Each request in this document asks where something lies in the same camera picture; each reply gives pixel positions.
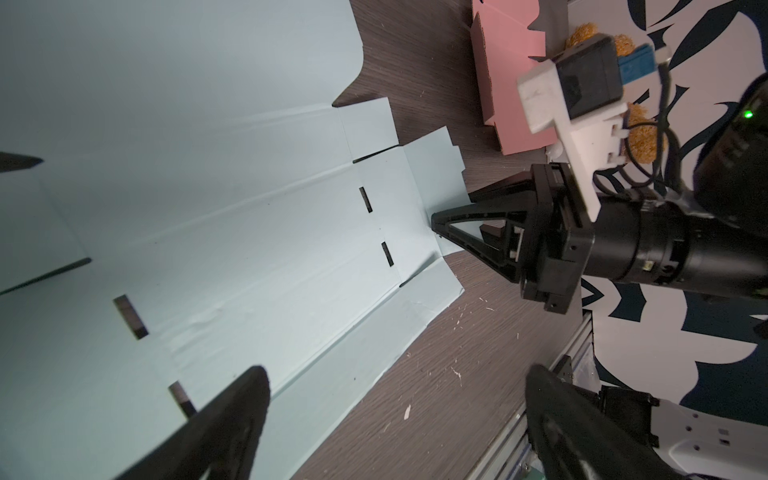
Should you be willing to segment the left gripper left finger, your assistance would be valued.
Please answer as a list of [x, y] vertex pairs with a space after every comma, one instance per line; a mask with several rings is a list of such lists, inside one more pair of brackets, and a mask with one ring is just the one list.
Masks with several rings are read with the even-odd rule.
[[248, 479], [270, 404], [266, 370], [252, 366], [121, 479]]

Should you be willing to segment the light blue paper box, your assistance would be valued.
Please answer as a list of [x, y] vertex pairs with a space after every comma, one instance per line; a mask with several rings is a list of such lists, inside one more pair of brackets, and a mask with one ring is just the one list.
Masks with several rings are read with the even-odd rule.
[[111, 479], [252, 366], [288, 479], [461, 294], [446, 129], [335, 107], [346, 1], [5, 1], [1, 475]]

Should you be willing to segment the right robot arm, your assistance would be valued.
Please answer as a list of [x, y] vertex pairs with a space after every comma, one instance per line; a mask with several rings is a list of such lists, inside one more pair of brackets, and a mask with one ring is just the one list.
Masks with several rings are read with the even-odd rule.
[[435, 233], [565, 313], [583, 276], [725, 298], [767, 296], [767, 79], [705, 144], [694, 189], [658, 199], [646, 189], [603, 195], [587, 214], [566, 163], [530, 170], [434, 213]]

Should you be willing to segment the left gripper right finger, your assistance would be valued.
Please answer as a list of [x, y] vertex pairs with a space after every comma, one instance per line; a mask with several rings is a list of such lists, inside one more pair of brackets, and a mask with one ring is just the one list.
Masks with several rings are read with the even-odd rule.
[[528, 370], [529, 438], [548, 479], [680, 479], [570, 384], [546, 367]]

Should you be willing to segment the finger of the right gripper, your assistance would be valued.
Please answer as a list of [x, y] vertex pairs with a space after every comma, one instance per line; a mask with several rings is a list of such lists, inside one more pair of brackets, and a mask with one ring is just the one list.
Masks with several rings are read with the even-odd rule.
[[533, 189], [532, 171], [524, 171], [487, 185], [469, 194], [472, 203], [495, 200], [518, 192]]
[[506, 280], [520, 282], [522, 227], [509, 214], [498, 208], [468, 205], [433, 213], [431, 228]]

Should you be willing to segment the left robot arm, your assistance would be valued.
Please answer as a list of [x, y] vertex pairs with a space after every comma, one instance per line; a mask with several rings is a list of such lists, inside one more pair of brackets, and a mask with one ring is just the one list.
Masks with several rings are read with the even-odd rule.
[[[548, 479], [764, 479], [767, 429], [707, 415], [647, 393], [597, 393], [542, 365], [526, 376], [528, 438]], [[247, 479], [270, 403], [253, 366], [124, 479]]]

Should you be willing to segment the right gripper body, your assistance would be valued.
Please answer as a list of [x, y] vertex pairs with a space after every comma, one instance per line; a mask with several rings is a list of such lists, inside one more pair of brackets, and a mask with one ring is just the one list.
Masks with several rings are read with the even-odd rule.
[[594, 244], [592, 221], [569, 165], [533, 166], [514, 181], [506, 226], [521, 296], [565, 314]]

